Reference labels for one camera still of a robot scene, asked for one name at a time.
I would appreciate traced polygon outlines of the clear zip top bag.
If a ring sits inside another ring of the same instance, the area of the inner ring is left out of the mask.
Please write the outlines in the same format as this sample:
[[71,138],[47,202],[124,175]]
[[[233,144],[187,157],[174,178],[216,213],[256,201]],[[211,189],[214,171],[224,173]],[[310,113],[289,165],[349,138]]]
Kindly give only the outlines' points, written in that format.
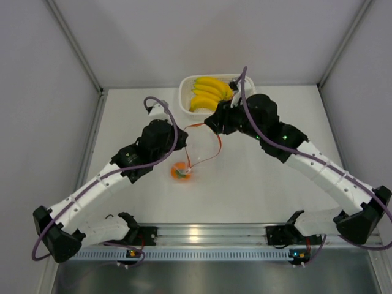
[[188,182],[173,180],[177,183],[202,182],[214,173],[214,161],[222,151],[222,139],[203,122],[188,125],[184,130],[189,134],[187,146],[172,165],[176,162],[188,163],[192,170],[192,177]]

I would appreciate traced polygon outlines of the yellow fake bananas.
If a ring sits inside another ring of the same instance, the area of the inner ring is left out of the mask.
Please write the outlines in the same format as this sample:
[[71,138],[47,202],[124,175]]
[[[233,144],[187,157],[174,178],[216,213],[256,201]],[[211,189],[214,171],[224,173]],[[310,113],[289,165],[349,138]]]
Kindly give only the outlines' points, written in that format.
[[220,96],[224,100],[230,100],[233,95],[233,91],[228,84],[213,77],[202,76],[196,78],[194,82],[194,88],[210,92],[211,94]]

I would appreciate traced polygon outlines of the orange fake fruit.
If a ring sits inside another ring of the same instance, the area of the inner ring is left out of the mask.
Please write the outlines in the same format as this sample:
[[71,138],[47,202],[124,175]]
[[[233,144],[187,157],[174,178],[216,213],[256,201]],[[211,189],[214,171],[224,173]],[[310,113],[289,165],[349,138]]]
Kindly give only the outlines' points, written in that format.
[[192,177],[192,170],[186,162],[176,162],[171,166],[171,177],[178,182],[188,182]]

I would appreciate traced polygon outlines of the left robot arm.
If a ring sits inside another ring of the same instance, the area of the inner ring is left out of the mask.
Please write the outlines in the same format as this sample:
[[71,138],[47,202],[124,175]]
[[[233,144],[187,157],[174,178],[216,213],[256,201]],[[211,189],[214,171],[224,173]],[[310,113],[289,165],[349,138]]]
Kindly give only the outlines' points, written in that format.
[[131,245],[140,226],[126,212],[109,214],[97,222],[88,217],[104,202],[139,180],[173,151],[186,147],[188,134],[167,120],[155,119],[143,128],[136,142],[121,148],[96,175],[63,201],[33,212],[39,241],[56,263],[72,258],[90,245],[113,242]]

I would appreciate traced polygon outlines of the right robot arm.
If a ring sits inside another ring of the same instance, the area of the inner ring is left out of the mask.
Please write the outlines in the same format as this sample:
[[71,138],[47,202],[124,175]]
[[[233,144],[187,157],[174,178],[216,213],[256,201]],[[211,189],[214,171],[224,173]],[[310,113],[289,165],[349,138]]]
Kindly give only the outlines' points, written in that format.
[[302,173],[339,206],[323,211],[297,211],[286,222],[285,234],[293,243],[307,236],[339,235],[344,241],[366,249],[368,238],[384,215],[391,191],[374,188],[324,156],[296,127],[280,121],[277,104],[267,95],[254,94],[235,106],[219,102],[204,123],[215,133],[236,131],[258,140],[267,155]]

